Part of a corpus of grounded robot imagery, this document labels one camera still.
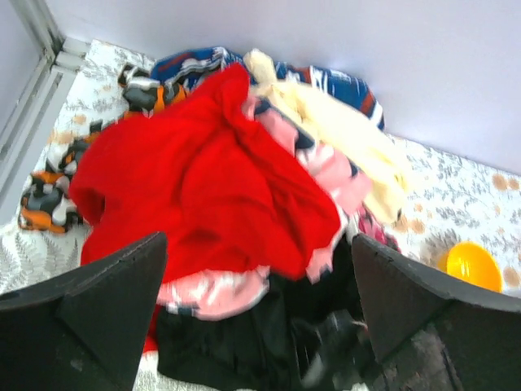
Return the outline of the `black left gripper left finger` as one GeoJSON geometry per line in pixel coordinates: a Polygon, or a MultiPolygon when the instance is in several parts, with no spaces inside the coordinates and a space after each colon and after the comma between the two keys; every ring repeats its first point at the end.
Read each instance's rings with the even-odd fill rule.
{"type": "Polygon", "coordinates": [[[1,296],[3,390],[131,390],[166,266],[149,235],[1,296]]]}

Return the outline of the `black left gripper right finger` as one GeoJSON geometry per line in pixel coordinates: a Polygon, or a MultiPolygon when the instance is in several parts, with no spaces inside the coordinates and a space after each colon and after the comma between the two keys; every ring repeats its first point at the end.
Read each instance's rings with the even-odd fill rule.
{"type": "Polygon", "coordinates": [[[375,363],[371,390],[518,390],[520,299],[476,287],[370,237],[352,263],[375,363]]]}

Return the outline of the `red cloth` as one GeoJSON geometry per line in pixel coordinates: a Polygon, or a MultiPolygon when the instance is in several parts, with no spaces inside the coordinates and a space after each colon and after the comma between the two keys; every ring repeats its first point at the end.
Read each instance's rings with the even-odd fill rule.
{"type": "Polygon", "coordinates": [[[332,267],[337,208],[245,115],[249,86],[236,64],[184,101],[101,132],[69,187],[91,227],[83,264],[160,231],[168,241],[164,284],[206,271],[315,280],[332,267]]]}

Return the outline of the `pink camouflage cloth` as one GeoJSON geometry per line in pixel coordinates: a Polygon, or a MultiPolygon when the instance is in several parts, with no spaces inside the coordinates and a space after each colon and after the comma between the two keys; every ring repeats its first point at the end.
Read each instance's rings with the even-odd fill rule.
{"type": "Polygon", "coordinates": [[[374,215],[366,208],[365,205],[362,205],[357,210],[357,213],[357,228],[361,233],[369,236],[372,239],[375,239],[381,244],[384,244],[399,253],[401,252],[396,238],[384,230],[383,226],[376,220],[374,215]]]}

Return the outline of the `pink navy patterned cloth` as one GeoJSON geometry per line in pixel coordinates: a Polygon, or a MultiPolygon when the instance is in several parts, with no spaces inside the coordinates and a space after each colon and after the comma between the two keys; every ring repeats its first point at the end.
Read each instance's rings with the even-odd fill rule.
{"type": "Polygon", "coordinates": [[[253,307],[269,274],[319,280],[348,219],[370,193],[367,176],[332,146],[308,138],[267,100],[250,98],[248,118],[267,147],[234,147],[189,166],[180,197],[184,232],[158,302],[173,313],[223,319],[253,307]],[[181,265],[188,271],[180,271],[181,265]]]}

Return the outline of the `cream cloth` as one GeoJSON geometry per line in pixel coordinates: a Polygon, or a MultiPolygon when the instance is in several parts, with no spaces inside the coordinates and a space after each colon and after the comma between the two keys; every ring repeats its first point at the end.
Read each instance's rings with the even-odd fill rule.
{"type": "Polygon", "coordinates": [[[277,79],[275,62],[262,51],[253,49],[246,56],[253,91],[361,169],[372,182],[366,207],[379,222],[396,223],[414,187],[407,155],[362,112],[309,84],[277,79]]]}

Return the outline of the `blue white patterned cloth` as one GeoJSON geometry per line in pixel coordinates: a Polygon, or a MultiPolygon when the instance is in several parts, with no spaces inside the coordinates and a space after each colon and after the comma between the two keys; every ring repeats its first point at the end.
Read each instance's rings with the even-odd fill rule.
{"type": "MultiPolygon", "coordinates": [[[[245,66],[246,58],[222,46],[188,50],[157,61],[151,77],[163,84],[178,83],[192,91],[213,72],[234,63],[245,66]]],[[[274,63],[274,71],[277,79],[300,81],[318,88],[362,112],[380,130],[385,129],[383,108],[362,79],[329,68],[312,65],[298,68],[281,61],[274,63]]]]}

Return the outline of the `yellow plastic bowl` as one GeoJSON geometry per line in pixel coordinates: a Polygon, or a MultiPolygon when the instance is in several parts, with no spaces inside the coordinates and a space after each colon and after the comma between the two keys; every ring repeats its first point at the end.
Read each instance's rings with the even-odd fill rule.
{"type": "Polygon", "coordinates": [[[493,292],[502,292],[500,268],[493,256],[478,244],[461,242],[454,245],[440,261],[446,274],[493,292]]]}

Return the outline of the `floral tablecloth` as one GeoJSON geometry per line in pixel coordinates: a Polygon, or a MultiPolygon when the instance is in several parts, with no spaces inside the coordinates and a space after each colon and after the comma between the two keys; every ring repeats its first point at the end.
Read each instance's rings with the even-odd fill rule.
{"type": "MultiPolygon", "coordinates": [[[[254,78],[246,66],[242,67],[249,77],[247,100],[259,98],[269,102],[253,91],[254,78]]],[[[37,168],[25,181],[17,206],[17,219],[2,229],[1,296],[88,265],[82,263],[81,253],[91,227],[70,198],[69,187],[81,158],[101,132],[135,116],[152,117],[184,101],[217,73],[209,74],[189,91],[178,83],[163,84],[153,79],[151,70],[126,64],[118,77],[122,98],[128,104],[126,112],[112,121],[93,121],[81,134],[48,147],[42,154],[37,168]]],[[[323,143],[291,121],[308,138],[323,143]]],[[[399,220],[388,225],[376,219],[396,238],[400,254],[446,274],[440,268],[440,261],[454,245],[461,242],[478,244],[488,250],[500,268],[503,290],[498,293],[520,299],[519,178],[507,177],[471,160],[387,136],[407,155],[414,176],[413,190],[399,220]]],[[[356,211],[348,219],[339,241],[346,238],[352,246],[352,240],[363,234],[357,223],[356,211]]],[[[332,270],[336,245],[332,251],[332,270]]],[[[158,302],[163,284],[162,278],[131,390],[219,390],[174,380],[158,372],[156,326],[159,313],[167,310],[170,314],[180,314],[158,302]]],[[[364,375],[375,359],[364,316],[362,324],[364,328],[357,336],[357,344],[349,352],[353,363],[348,370],[348,375],[359,381],[344,390],[371,390],[364,375]]]]}

